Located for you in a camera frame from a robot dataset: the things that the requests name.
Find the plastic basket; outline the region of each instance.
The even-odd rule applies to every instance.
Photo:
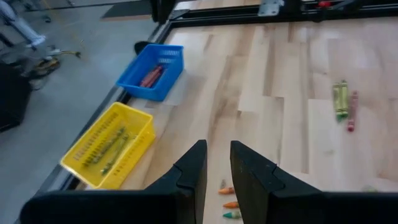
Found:
[[[155,139],[152,120],[150,114],[113,103],[60,163],[94,189],[118,189]]]
[[[117,85],[134,97],[163,101],[184,68],[182,51],[183,47],[177,45],[147,45],[120,76]],[[164,68],[162,76],[151,88],[140,87],[141,80],[156,65]]]

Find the blue basket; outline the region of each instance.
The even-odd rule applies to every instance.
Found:
[[[116,84],[134,97],[163,101],[184,68],[182,50],[183,47],[177,45],[149,44],[130,63]],[[140,87],[141,80],[156,65],[163,67],[163,74],[151,88]]]

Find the yellow basket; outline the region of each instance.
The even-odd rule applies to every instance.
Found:
[[[154,139],[152,115],[113,103],[61,165],[94,189],[118,189]]]

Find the concrete floor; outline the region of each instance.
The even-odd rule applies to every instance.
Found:
[[[51,24],[39,12],[22,13],[32,27],[47,35],[49,44],[79,50],[84,60],[64,56],[61,68],[51,74],[43,89],[33,92],[24,122],[0,134],[0,223],[16,220],[24,202],[37,192],[133,59],[133,43],[146,40],[156,27],[151,20],[101,22],[110,7],[55,11],[56,15],[50,14]],[[0,29],[14,42],[22,40],[9,27]]]

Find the wooden table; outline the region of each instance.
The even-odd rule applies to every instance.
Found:
[[[259,4],[183,2],[177,9]],[[174,29],[185,70],[163,103],[132,99],[154,115],[157,138],[122,189],[144,189],[197,140],[208,141],[204,223],[226,223],[239,140],[322,190],[398,190],[398,20],[291,22]],[[359,91],[356,131],[333,111],[331,86]]]

